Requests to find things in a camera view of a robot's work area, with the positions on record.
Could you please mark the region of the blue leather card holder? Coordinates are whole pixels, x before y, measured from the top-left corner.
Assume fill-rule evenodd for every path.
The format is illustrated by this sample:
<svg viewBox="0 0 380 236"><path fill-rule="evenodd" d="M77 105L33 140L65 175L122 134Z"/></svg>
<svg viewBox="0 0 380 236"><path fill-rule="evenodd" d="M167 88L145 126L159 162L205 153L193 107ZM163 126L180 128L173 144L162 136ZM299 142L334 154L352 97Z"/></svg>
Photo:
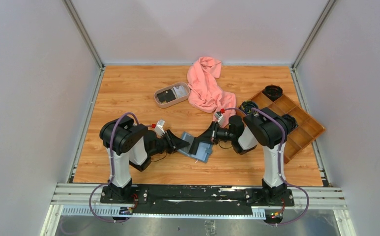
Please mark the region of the blue leather card holder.
<svg viewBox="0 0 380 236"><path fill-rule="evenodd" d="M208 162L209 157L213 153L213 144L198 142L195 137L187 132L183 132L180 138L190 145L179 149L179 153L202 163Z"/></svg>

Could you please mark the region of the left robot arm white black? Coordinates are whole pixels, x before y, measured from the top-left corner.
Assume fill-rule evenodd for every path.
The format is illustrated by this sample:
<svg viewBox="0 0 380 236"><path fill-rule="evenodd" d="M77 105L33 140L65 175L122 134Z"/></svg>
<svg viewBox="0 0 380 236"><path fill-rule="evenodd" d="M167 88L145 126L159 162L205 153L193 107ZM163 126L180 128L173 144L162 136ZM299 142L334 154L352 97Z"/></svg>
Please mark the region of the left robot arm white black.
<svg viewBox="0 0 380 236"><path fill-rule="evenodd" d="M102 193L120 203L132 197L130 167L142 172L156 154L173 154L190 146L188 141L177 137L171 130L164 129L164 120L152 125L139 123L136 116L125 113L106 123L99 137L109 155L110 177Z"/></svg>

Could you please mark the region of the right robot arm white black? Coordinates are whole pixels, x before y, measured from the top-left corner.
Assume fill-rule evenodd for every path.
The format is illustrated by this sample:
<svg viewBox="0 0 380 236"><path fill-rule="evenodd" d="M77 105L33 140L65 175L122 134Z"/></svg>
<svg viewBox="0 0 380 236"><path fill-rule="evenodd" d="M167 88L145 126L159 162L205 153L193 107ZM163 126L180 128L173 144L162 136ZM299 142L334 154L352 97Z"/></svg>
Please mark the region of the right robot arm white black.
<svg viewBox="0 0 380 236"><path fill-rule="evenodd" d="M213 121L208 129L196 137L189 149L190 154L197 154L200 144L218 144L229 141L234 151L240 155L254 150L257 145L263 148L265 171L259 196L247 193L250 204L263 201L275 205L283 201L287 193L287 181L283 170L284 149L292 125L269 108L254 109L253 113L241 117L232 115L228 118L228 127L220 121Z"/></svg>

